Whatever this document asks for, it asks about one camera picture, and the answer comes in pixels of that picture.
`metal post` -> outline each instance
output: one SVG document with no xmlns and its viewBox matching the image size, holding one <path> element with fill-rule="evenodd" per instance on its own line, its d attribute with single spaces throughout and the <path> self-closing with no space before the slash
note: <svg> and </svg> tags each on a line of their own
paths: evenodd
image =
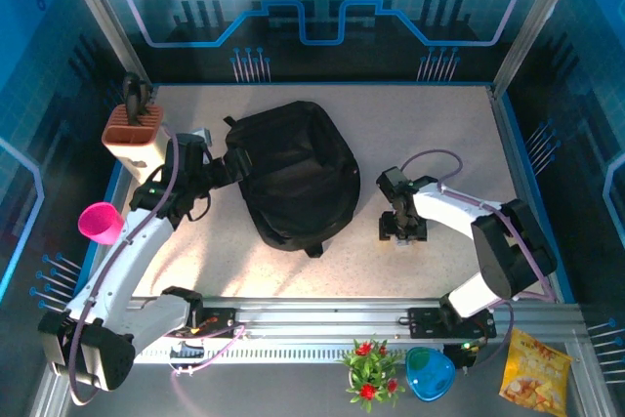
<svg viewBox="0 0 625 417">
<path fill-rule="evenodd" d="M 139 56 L 137 56 L 132 44 L 130 44 L 130 40 L 128 36 L 126 36 L 124 28 L 108 3 L 108 0 L 84 1 L 98 22 L 100 29 L 104 33 L 104 36 L 106 36 L 106 39 L 110 43 L 115 55 L 117 55 L 117 58 L 119 58 L 122 66 L 128 71 L 137 73 L 143 80 L 151 85 L 146 70 L 139 60 Z"/>
<path fill-rule="evenodd" d="M 508 89 L 517 70 L 519 70 L 519 67 L 525 60 L 529 49 L 538 37 L 540 30 L 556 7 L 557 2 L 558 0 L 536 0 L 534 5 L 532 5 L 519 31 L 519 35 L 515 38 L 515 42 L 501 63 L 501 67 L 499 67 L 499 71 L 493 80 L 495 99 L 499 99 Z"/>
</svg>

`glass panel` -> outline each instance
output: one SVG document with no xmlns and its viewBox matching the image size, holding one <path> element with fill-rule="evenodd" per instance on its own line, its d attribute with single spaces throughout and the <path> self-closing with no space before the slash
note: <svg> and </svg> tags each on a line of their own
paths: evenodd
<svg viewBox="0 0 625 417">
<path fill-rule="evenodd" d="M 110 2 L 156 82 L 446 82 L 491 81 L 533 0 Z"/>
<path fill-rule="evenodd" d="M 42 257 L 81 265 L 87 250 L 76 220 L 110 178 L 100 135 L 123 69 L 82 0 L 0 0 L 0 9 L 0 415 L 10 416 L 28 415 L 41 379 L 44 305 L 71 295 L 41 277 L 52 267 Z"/>
<path fill-rule="evenodd" d="M 613 316 L 618 327 L 625 320 L 623 9 L 624 0 L 560 0 L 509 89 L 575 299 L 588 306 L 589 325 Z M 625 388 L 610 388 L 625 402 Z"/>
</svg>

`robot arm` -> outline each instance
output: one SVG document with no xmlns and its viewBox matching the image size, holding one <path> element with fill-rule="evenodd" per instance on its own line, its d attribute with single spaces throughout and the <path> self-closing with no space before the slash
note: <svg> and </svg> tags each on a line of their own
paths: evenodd
<svg viewBox="0 0 625 417">
<path fill-rule="evenodd" d="M 435 220 L 471 238 L 479 272 L 440 299 L 440 319 L 452 328 L 480 311 L 518 295 L 537 279 L 511 234 L 491 210 L 509 217 L 543 275 L 556 269 L 554 255 L 529 207 L 520 200 L 506 204 L 475 199 L 457 191 L 441 191 L 437 180 L 409 181 L 396 167 L 385 171 L 378 187 L 394 212 L 380 218 L 380 239 L 409 242 L 427 240 L 427 221 Z M 471 199 L 476 204 L 465 200 Z"/>
<path fill-rule="evenodd" d="M 179 169 L 173 190 L 155 217 L 129 243 L 126 236 L 154 209 L 173 176 L 173 147 L 168 144 L 160 182 L 154 172 L 135 191 L 119 239 L 94 272 L 87 285 L 65 307 L 64 312 L 47 312 L 39 323 L 46 358 L 57 374 L 69 373 L 69 349 L 76 324 L 85 313 L 88 300 L 93 306 L 88 313 L 79 340 L 76 379 L 79 382 L 112 391 L 130 372 L 137 354 L 159 337 L 176 331 L 189 334 L 201 327 L 202 297 L 199 293 L 178 287 L 164 290 L 160 297 L 138 311 L 127 310 L 131 296 L 147 266 L 160 247 L 167 242 L 184 216 L 189 216 L 196 199 L 208 199 L 209 190 L 240 181 L 250 172 L 250 161 L 242 150 L 230 150 L 223 158 L 212 159 L 205 134 L 179 134 Z M 122 243 L 121 254 L 114 259 L 99 291 L 94 296 L 96 280 L 104 266 Z"/>
</svg>

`snack bag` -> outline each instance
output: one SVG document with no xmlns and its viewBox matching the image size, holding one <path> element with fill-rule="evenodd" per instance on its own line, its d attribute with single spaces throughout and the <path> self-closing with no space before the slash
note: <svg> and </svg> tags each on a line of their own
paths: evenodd
<svg viewBox="0 0 625 417">
<path fill-rule="evenodd" d="M 499 396 L 523 407 L 566 417 L 566 383 L 572 358 L 512 331 Z"/>
</svg>

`pink cup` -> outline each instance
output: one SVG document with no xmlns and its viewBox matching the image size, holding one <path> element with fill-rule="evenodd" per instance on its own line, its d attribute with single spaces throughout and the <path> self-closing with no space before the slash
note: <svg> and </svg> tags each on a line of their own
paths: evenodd
<svg viewBox="0 0 625 417">
<path fill-rule="evenodd" d="M 78 230 L 100 244 L 115 244 L 124 219 L 108 202 L 96 202 L 87 207 L 78 219 Z"/>
</svg>

